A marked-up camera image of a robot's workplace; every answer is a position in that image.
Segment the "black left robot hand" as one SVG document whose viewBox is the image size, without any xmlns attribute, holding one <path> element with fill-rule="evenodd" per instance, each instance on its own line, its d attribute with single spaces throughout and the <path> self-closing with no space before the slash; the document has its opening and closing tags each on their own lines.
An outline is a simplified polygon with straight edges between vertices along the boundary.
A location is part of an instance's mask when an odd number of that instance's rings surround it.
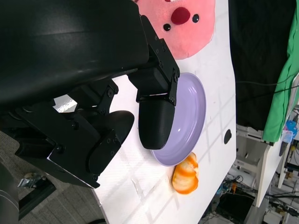
<svg viewBox="0 0 299 224">
<path fill-rule="evenodd" d="M 159 150 L 174 121 L 180 71 L 131 0 L 3 0 L 0 129 L 16 155 L 53 177 L 95 189 L 135 117 L 110 112 L 115 77 L 137 89 L 144 148 Z"/>
</svg>

